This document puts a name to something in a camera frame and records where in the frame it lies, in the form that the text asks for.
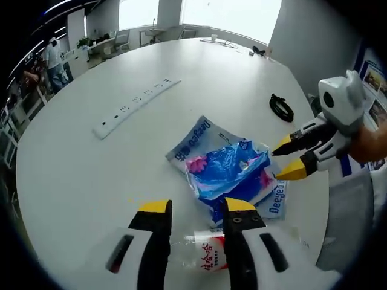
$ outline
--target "electrical outlet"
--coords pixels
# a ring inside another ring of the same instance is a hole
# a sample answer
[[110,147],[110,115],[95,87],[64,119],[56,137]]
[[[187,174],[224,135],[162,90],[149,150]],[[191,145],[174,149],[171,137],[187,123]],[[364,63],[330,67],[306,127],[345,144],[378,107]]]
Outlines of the electrical outlet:
[[181,80],[172,81],[170,79],[164,79],[162,82],[154,85],[151,89],[146,89],[143,91],[141,96],[132,98],[128,104],[119,107],[112,114],[109,114],[107,117],[101,120],[101,122],[93,128],[94,134],[101,140],[104,139],[131,114],[149,103],[151,100],[156,98],[165,90],[169,89],[171,86],[174,86],[180,82]]

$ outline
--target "plastic water bottle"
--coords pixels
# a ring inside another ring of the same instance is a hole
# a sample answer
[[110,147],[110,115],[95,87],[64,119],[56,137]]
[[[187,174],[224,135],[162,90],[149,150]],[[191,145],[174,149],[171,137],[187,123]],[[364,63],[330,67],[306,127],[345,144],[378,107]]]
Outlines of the plastic water bottle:
[[193,236],[171,242],[169,265],[174,269],[214,272],[227,269],[223,230],[195,231]]

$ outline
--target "office desk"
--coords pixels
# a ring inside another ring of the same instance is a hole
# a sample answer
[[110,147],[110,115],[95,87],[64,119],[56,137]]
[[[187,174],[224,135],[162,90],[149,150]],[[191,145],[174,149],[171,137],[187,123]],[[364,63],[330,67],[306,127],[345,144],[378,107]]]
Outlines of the office desk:
[[[64,280],[97,241],[127,227],[144,202],[173,200],[174,238],[207,228],[187,181],[164,157],[201,115],[270,147],[313,118],[291,71],[248,51],[199,39],[150,45],[89,70],[40,111],[19,142],[16,181],[27,233],[55,278]],[[104,140],[94,136],[92,128],[106,114],[165,77],[182,81]],[[287,99],[293,124],[270,110],[272,93]],[[284,167],[295,156],[299,153],[277,161]],[[327,172],[290,182],[283,223],[298,228],[313,263],[324,240],[328,204]],[[165,289],[229,289],[227,271],[202,288],[199,280],[189,271],[167,274]]]

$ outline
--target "wet wipes package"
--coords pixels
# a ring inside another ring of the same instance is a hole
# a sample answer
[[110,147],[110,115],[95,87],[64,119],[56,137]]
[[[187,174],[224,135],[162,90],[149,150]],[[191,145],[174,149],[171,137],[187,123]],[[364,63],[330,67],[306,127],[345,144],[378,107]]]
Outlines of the wet wipes package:
[[222,224],[224,198],[255,205],[277,186],[279,167],[266,145],[231,134],[204,116],[166,158],[186,173],[211,227]]
[[279,180],[277,187],[254,206],[262,218],[284,219],[286,214],[286,191],[288,181]]
[[187,136],[166,155],[166,158],[185,173],[187,160],[242,140],[244,138],[231,134],[205,116],[201,116]]
[[186,162],[188,183],[210,214],[210,225],[222,224],[224,198],[256,204],[277,186],[268,148],[240,141]]

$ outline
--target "potted plant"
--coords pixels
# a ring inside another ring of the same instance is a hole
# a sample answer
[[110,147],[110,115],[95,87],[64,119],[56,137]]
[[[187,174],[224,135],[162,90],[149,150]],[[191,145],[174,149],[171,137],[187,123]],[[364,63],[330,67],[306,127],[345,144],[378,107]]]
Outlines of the potted plant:
[[83,38],[79,39],[77,47],[81,48],[81,47],[84,47],[84,46],[89,46],[90,43],[91,43],[91,39],[90,38],[83,37]]

